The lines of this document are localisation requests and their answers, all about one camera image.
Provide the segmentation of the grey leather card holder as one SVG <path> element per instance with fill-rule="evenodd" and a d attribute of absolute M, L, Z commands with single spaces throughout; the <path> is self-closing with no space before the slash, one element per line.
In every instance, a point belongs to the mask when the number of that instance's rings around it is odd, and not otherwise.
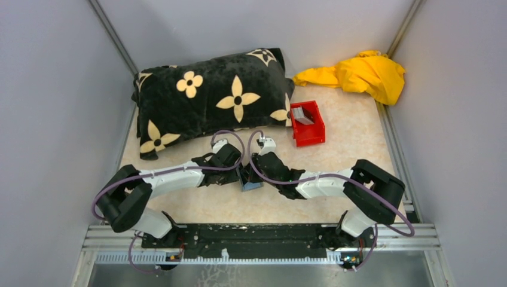
<path fill-rule="evenodd" d="M 262 179 L 257 175 L 250 164 L 246 166 L 240 164 L 236 171 L 242 191 L 250 191 L 263 187 L 264 183 Z"/>

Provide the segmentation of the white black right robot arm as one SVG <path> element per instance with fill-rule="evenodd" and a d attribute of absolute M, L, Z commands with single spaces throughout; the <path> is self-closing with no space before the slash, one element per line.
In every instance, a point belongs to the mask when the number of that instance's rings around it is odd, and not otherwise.
<path fill-rule="evenodd" d="M 344 212 L 333 235 L 338 247 L 353 246 L 365 230 L 376 224 L 391 225 L 397 217 L 405 184 L 366 159 L 337 172 L 290 169 L 274 153 L 254 153 L 249 164 L 260 180 L 291 200 L 317 197 L 347 197 L 353 208 Z"/>

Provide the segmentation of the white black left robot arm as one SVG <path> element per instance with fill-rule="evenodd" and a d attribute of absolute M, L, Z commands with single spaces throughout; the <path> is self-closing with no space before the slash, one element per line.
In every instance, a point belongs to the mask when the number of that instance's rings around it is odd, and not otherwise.
<path fill-rule="evenodd" d="M 92 211 L 99 210 L 100 217 L 116 233 L 140 231 L 170 248 L 179 240 L 178 226 L 165 212 L 148 208 L 148 202 L 184 188 L 237 182 L 236 169 L 241 161 L 242 152 L 223 140 L 213 146 L 212 152 L 178 166 L 138 170 L 128 164 L 97 194 Z"/>

